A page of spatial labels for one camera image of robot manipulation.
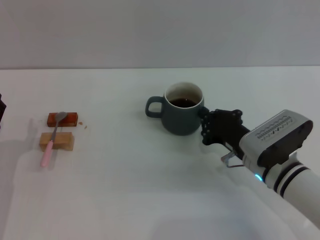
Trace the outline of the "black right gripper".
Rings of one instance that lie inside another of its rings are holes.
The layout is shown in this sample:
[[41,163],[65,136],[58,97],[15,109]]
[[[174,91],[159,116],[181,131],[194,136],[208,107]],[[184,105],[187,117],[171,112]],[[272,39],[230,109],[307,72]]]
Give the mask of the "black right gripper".
[[242,114],[243,112],[239,109],[209,110],[206,107],[202,107],[198,113],[201,119],[202,143],[206,146],[214,144],[216,136],[225,147],[234,151],[235,155],[242,160],[244,152],[240,148],[240,140],[250,132],[243,125]]

